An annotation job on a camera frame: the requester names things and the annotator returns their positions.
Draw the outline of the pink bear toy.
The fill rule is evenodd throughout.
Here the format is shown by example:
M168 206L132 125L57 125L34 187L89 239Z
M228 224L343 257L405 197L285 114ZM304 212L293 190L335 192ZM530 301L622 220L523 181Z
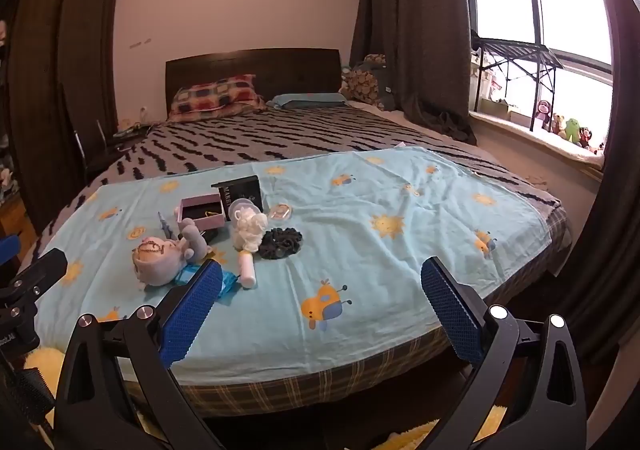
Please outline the pink bear toy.
M539 100L534 113L534 125L538 128L550 130L552 121L552 105L547 100Z

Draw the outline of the black box lid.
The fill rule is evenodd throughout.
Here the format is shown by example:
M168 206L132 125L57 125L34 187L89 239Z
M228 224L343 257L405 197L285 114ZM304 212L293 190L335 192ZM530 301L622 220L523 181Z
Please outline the black box lid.
M245 176L228 181L221 181L213 184L213 188L218 190L224 214L229 220L228 207L232 201L239 198L250 199L262 212L262 190L260 190L259 178L256 175Z

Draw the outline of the green frog toy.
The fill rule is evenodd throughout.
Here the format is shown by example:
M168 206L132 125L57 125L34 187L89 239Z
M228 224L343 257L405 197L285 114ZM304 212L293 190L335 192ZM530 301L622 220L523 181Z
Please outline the green frog toy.
M576 118L570 118L566 121L564 134L567 141L572 144L580 144L580 140L582 140L582 128Z

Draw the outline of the light blue cartoon sheet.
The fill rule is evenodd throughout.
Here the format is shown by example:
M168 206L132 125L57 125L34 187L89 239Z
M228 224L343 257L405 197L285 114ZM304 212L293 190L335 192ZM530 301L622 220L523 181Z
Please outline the light blue cartoon sheet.
M300 250L257 259L257 283L213 306L172 370L190 385L314 374L415 340L437 324L420 269L437 256L487 296L541 254L551 232L524 196L419 147L250 163L109 184L52 238L66 276L38 304L44 346L65 349L82 314L119 319L156 304L132 250L162 231L184 198L256 175L265 208L292 207Z

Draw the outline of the grey black zigzag blanket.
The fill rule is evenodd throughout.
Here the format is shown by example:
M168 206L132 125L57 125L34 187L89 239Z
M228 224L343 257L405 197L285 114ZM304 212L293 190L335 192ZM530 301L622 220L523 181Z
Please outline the grey black zigzag blanket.
M524 196L550 227L555 250L561 251L572 243L567 212L561 201L511 172L489 153L412 123L396 123L387 113L378 115L356 106L334 106L268 109L221 120L156 126L107 170L99 173L57 218L44 227L26 259L33 262L39 258L73 212L107 184L247 162L338 151L373 151L401 142L435 151Z

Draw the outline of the yellow white tube bottle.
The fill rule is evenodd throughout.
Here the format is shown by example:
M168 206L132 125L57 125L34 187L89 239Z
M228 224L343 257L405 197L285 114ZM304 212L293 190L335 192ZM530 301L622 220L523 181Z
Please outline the yellow white tube bottle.
M251 290L257 283L253 254L245 250L239 251L238 264L240 285L246 290Z

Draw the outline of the white plastic spool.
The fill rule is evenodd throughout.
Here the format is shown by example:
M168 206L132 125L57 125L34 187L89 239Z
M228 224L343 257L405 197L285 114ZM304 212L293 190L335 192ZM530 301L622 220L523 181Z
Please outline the white plastic spool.
M230 222L236 222L240 218L242 210L251 210L254 214L260 213L260 208L256 206L250 199L235 199L228 207L228 216Z

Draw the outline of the black scrunchie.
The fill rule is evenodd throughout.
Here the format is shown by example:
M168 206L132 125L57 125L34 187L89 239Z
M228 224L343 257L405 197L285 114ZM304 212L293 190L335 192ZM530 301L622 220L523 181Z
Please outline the black scrunchie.
M258 254L263 259L282 259L296 254L303 243L303 235L294 228L273 228L265 232Z

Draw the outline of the light blue cloth strip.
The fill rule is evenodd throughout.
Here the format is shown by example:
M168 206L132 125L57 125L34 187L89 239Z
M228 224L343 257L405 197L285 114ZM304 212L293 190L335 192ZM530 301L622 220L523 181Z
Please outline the light blue cloth strip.
M175 233L171 230L170 225L168 224L168 221L165 219L162 213L158 212L157 217L158 217L158 220L160 221L160 228L162 228L165 238L167 240L175 240L176 238Z

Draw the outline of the black metal window rack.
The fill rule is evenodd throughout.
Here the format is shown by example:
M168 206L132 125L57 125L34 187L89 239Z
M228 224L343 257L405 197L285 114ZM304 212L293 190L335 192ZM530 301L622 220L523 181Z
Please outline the black metal window rack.
M506 97L515 75L522 74L526 80L534 84L532 110L529 111L525 122L525 126L531 132L536 128L534 113L539 100L551 103L553 118L558 73L563 66L551 49L521 40L480 37L475 31L471 32L471 48L474 54L477 54L477 82L472 106L474 112L480 113L480 93L483 90L485 74L494 75L495 71L498 71L503 75L503 83L498 83L501 100L511 108L513 104Z

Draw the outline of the dark green box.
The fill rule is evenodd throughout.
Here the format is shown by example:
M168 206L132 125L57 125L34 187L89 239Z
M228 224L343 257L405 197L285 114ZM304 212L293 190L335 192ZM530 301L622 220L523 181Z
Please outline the dark green box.
M224 227L222 227L222 228L213 228L213 229L203 230L201 232L201 236L204 239L204 241L208 245L210 245L210 244L220 240L222 238L222 235L225 232L226 232L226 228L224 228Z

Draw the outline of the pink gift box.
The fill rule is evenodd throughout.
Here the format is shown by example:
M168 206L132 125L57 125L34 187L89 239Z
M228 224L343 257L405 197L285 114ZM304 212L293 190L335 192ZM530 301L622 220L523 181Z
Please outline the pink gift box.
M180 201L175 209L177 222L189 218L201 231L219 229L227 221L224 207L218 193L190 196Z

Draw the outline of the dark wooden wardrobe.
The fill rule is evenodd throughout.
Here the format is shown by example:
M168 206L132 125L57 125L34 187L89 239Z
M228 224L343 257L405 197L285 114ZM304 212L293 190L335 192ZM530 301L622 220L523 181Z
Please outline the dark wooden wardrobe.
M4 116L37 232L85 188L117 130L115 6L116 0L18 0Z

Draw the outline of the dark wooden headboard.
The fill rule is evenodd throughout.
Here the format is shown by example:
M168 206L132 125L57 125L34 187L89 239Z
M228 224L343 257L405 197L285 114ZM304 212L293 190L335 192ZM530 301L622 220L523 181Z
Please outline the dark wooden headboard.
M167 119L179 89L242 74L255 75L255 90L266 105L277 95L338 92L342 86L341 58L336 49L266 48L201 54L166 63Z

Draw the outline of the colourful checked pillow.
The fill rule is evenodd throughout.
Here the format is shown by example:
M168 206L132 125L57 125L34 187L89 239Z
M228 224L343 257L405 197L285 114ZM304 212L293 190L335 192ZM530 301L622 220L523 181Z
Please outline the colourful checked pillow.
M172 99L168 121L196 122L262 112L267 106L255 90L254 79L254 74L242 74L181 88Z

